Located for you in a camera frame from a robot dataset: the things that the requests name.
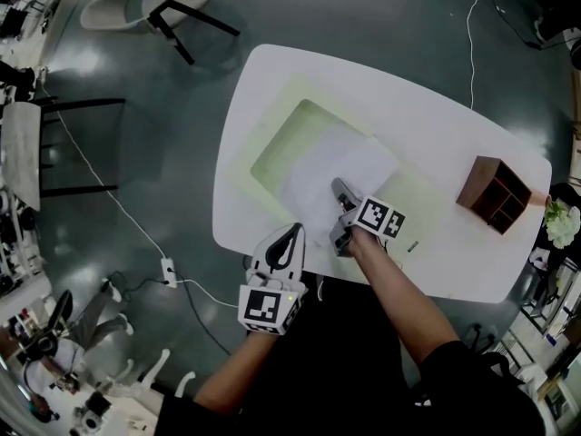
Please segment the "white flower bouquet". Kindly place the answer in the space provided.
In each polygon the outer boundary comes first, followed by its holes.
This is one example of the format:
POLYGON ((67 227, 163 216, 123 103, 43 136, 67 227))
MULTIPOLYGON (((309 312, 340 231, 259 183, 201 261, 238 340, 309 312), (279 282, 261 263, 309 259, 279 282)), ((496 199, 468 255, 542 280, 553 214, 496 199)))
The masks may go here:
POLYGON ((562 250, 574 241, 581 229, 581 211, 560 200, 551 201, 545 209, 543 227, 547 239, 562 250))

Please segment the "white power strip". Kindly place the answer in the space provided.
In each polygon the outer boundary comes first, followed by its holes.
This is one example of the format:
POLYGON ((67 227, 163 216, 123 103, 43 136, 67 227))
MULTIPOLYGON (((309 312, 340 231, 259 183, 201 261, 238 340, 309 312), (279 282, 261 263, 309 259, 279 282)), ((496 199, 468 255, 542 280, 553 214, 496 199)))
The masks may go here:
POLYGON ((168 287, 176 289, 178 286, 178 282, 173 259, 169 257, 163 257, 161 259, 161 266, 164 283, 168 287))

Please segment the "person's black clothing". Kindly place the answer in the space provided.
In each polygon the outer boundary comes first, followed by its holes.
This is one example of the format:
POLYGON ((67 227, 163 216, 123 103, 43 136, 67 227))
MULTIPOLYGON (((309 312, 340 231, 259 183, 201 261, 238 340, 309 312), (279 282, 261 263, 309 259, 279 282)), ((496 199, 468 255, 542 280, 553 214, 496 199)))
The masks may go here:
POLYGON ((426 408, 375 294, 331 281, 307 294, 233 416, 167 398, 154 436, 546 436, 533 401, 463 342, 438 347, 419 373, 426 408))

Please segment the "white cloth sheet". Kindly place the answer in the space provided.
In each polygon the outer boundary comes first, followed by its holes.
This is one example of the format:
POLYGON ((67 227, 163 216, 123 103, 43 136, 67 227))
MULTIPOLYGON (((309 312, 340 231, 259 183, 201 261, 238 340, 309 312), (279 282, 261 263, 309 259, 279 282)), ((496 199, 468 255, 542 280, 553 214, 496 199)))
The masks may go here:
POLYGON ((342 214, 331 183, 342 179, 358 196, 375 193, 399 168, 399 159, 376 138, 335 124, 291 165, 278 199, 303 224, 310 244, 326 247, 342 214))

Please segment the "grey table black frame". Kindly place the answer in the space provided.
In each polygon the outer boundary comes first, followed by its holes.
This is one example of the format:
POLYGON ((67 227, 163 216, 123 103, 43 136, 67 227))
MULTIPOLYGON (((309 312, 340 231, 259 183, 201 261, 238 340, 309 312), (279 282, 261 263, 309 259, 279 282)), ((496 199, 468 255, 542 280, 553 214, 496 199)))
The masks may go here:
POLYGON ((115 185, 105 184, 45 189, 41 184, 41 132, 48 114, 124 103, 122 98, 104 98, 56 104, 14 102, 5 106, 0 125, 0 158, 4 159, 2 174, 8 190, 36 212, 43 198, 115 190, 115 185))

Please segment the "person's right forearm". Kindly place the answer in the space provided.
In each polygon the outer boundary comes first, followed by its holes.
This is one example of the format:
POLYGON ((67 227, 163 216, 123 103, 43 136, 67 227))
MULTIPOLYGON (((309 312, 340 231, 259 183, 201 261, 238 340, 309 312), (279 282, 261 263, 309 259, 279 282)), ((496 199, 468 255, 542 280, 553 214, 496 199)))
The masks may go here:
POLYGON ((371 233, 353 227, 349 251, 417 365, 438 347, 458 340, 446 316, 401 271, 371 233))

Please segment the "brown wooden desk organizer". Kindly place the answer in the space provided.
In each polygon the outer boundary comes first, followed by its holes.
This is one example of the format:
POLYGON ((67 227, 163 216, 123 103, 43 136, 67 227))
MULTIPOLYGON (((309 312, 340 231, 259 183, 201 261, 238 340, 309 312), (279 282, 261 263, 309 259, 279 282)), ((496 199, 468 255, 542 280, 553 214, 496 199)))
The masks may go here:
POLYGON ((499 234, 505 234, 527 208, 532 192, 499 158, 479 155, 456 203, 499 234))

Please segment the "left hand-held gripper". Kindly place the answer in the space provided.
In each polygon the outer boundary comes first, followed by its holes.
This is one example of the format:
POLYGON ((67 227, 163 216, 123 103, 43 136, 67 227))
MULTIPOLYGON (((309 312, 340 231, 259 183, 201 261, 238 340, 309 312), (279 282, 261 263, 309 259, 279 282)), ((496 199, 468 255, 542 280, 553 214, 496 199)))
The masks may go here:
POLYGON ((304 264, 305 231, 292 223, 267 236, 255 248, 246 284, 240 287, 238 322, 249 332, 284 335, 296 318, 308 288, 303 282, 283 282, 259 272, 299 276, 304 264))

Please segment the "person's left forearm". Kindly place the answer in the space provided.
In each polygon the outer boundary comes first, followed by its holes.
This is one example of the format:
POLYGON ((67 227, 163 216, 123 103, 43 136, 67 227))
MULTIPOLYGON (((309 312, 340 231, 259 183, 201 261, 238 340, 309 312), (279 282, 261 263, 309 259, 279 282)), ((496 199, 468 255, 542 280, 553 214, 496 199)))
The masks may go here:
POLYGON ((193 401, 223 416, 237 414, 278 339, 276 335, 251 332, 203 384, 193 401))

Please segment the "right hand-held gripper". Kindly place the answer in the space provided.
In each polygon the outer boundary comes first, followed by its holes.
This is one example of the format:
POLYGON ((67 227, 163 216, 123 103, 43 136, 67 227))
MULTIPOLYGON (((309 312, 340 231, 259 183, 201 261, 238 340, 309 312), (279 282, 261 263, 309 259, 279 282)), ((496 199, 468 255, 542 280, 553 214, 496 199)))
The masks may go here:
POLYGON ((361 200, 340 178, 332 180, 331 190, 343 211, 330 232, 331 247, 338 256, 348 255, 354 227, 379 239, 384 250, 387 250, 387 241, 399 237, 406 216, 393 206, 372 196, 361 200))

